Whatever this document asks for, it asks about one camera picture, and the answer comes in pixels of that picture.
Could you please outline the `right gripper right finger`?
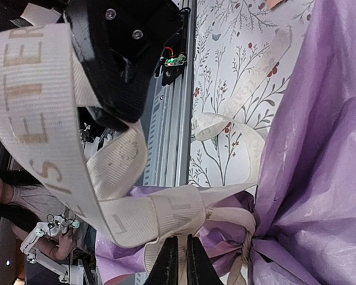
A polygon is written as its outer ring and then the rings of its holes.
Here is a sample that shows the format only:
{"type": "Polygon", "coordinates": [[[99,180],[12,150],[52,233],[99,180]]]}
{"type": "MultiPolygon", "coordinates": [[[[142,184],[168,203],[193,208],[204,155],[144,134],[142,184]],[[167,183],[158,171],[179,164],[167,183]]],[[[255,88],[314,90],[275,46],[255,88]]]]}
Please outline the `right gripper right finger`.
{"type": "Polygon", "coordinates": [[[187,283],[188,285],[222,285],[204,247],[198,237],[187,237],[187,283]]]}

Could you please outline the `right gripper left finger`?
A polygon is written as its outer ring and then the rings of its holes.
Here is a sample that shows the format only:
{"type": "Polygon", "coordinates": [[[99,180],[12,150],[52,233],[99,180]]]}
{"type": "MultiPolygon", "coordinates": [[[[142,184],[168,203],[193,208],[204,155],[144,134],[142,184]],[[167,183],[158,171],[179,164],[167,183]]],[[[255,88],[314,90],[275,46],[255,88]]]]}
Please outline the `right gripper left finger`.
{"type": "Polygon", "coordinates": [[[165,240],[145,285],[178,285],[178,270],[178,238],[173,236],[165,240]]]}

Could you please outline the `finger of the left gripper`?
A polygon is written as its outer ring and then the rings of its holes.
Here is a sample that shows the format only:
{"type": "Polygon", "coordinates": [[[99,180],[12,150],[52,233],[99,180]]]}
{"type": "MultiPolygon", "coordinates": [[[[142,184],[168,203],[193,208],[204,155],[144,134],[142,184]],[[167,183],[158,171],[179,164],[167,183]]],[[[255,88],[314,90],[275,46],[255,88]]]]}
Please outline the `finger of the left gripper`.
{"type": "Polygon", "coordinates": [[[118,132],[137,122],[165,43],[182,27],[173,1],[70,1],[64,18],[99,101],[88,111],[118,132]]]}

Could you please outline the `white printed ribbon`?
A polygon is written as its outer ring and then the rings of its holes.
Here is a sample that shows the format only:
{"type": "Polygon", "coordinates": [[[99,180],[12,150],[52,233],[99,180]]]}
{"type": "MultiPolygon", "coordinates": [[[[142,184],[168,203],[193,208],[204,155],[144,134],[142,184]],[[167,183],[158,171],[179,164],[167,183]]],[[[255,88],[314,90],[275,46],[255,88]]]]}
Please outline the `white printed ribbon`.
{"type": "Polygon", "coordinates": [[[188,284],[190,250],[205,221],[225,221],[255,232],[252,214],[217,203],[258,182],[264,139],[235,122],[246,143],[246,183],[199,190],[168,188],[145,198],[128,191],[148,160],[140,123],[86,158],[77,107],[100,107],[73,50],[68,24],[24,27],[0,33],[0,140],[8,152],[78,217],[123,248],[144,245],[145,269],[156,268],[162,244],[178,247],[178,282],[188,284]]]}

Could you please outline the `pink wrapping paper sheet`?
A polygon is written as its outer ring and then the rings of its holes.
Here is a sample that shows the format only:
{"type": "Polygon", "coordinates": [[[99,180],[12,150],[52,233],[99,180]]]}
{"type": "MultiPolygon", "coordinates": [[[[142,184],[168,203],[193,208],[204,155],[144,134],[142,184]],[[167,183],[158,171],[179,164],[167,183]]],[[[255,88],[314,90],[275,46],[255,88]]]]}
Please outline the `pink wrapping paper sheet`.
{"type": "Polygon", "coordinates": [[[199,232],[227,284],[356,284],[356,1],[313,3],[258,182],[217,203],[250,212],[255,232],[199,232]]]}

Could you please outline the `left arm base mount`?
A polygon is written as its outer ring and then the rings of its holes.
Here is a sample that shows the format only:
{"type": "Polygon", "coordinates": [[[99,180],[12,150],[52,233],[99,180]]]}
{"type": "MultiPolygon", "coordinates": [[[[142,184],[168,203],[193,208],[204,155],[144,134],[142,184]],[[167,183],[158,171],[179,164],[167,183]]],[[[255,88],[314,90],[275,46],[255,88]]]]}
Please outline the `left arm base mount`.
{"type": "Polygon", "coordinates": [[[167,45],[160,55],[153,76],[161,80],[162,87],[170,85],[183,74],[186,63],[186,52],[179,48],[174,49],[173,45],[167,45]]]}

